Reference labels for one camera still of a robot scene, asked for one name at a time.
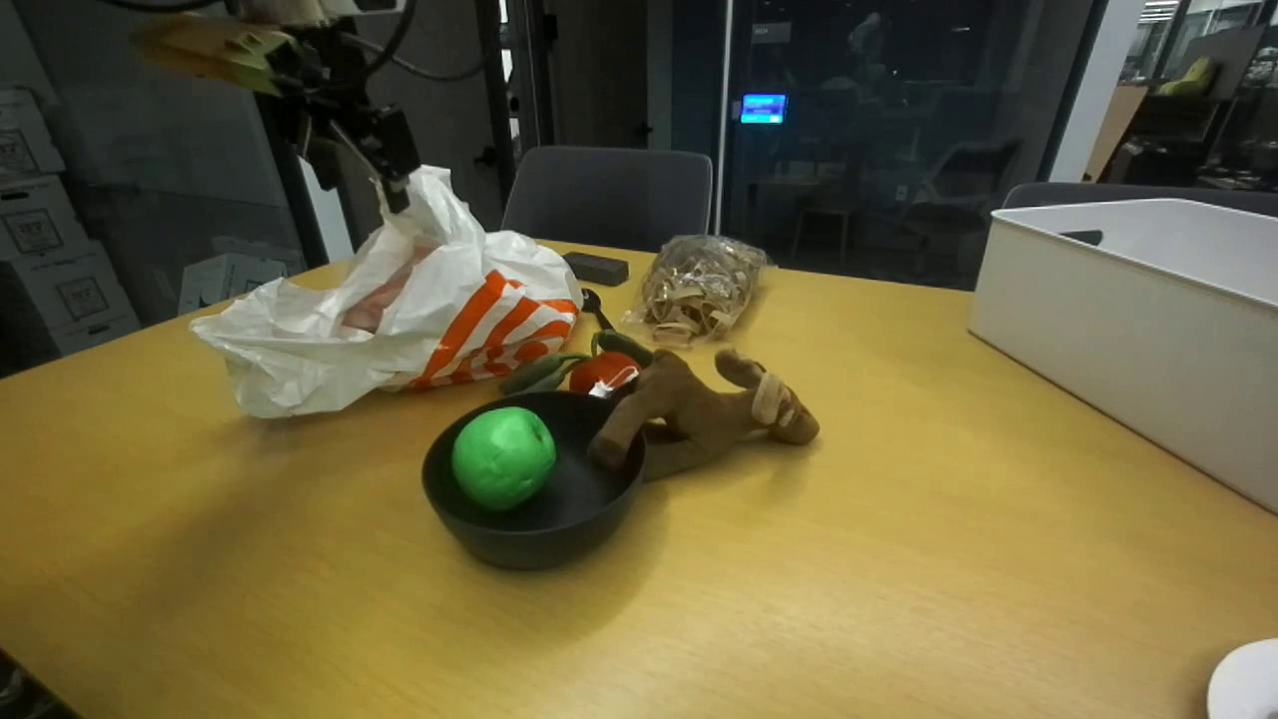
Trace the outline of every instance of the plastic bag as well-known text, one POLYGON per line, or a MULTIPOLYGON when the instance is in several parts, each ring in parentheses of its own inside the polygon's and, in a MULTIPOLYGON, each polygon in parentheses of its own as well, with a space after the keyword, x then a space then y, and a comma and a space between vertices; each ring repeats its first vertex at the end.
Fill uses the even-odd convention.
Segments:
POLYGON ((249 416, 344 412, 378 389, 496 381, 559 350, 580 284, 559 252, 482 233, 448 171, 420 167, 407 208, 367 240, 344 284, 275 278, 193 332, 229 358, 249 416))
POLYGON ((724 340, 751 306, 768 256, 728 237, 675 237, 644 278, 644 324, 660 344, 724 340))

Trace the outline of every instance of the tabletop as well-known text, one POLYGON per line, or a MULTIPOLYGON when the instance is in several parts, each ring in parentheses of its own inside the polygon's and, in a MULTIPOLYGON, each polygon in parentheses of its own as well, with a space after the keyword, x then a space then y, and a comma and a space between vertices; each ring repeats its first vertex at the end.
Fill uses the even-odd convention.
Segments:
POLYGON ((966 317, 769 272, 729 344, 820 445, 648 482, 536 575, 472 565, 420 493, 496 389, 258 425, 187 321, 137 332, 0 385, 0 653, 126 719, 1202 715, 1210 669, 1278 634, 1278 519, 966 317))

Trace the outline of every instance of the cable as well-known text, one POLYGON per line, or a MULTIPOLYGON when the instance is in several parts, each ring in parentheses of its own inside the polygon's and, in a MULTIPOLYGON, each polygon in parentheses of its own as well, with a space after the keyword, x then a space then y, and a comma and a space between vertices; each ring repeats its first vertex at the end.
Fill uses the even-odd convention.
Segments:
MULTIPOLYGON (((346 45, 356 47, 367 47, 367 53, 384 53, 378 45, 362 41, 362 35, 344 35, 346 45)), ((482 73, 482 65, 472 65, 472 68, 458 68, 458 73, 423 73, 420 65, 404 61, 404 56, 390 56, 394 68, 404 68, 407 76, 414 79, 428 79, 428 84, 458 84, 458 79, 472 79, 482 73)))
POLYGON ((394 33, 390 33, 387 47, 367 65, 362 79, 367 79, 370 73, 378 73, 384 65, 390 65, 390 61, 394 61, 394 53, 400 53, 400 45, 404 45, 404 35, 407 35, 411 20, 414 20, 414 0, 407 0, 407 4, 404 4, 404 15, 400 15, 400 24, 394 24, 394 33))
POLYGON ((171 15, 171 11, 193 11, 193 10, 206 10, 215 0, 185 0, 185 4, 137 4, 137 0, 100 0, 122 11, 143 11, 143 15, 171 15))

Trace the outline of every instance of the white plastic bag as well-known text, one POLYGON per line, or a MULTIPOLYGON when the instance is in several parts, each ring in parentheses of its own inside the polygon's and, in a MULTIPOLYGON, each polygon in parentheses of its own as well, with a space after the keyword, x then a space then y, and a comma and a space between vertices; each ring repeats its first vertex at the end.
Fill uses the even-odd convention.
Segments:
POLYGON ((249 416, 344 412, 376 389, 492 381, 571 340, 580 284, 559 252, 488 237, 438 167, 420 167, 407 199, 339 286, 275 278, 193 324, 229 358, 249 416))

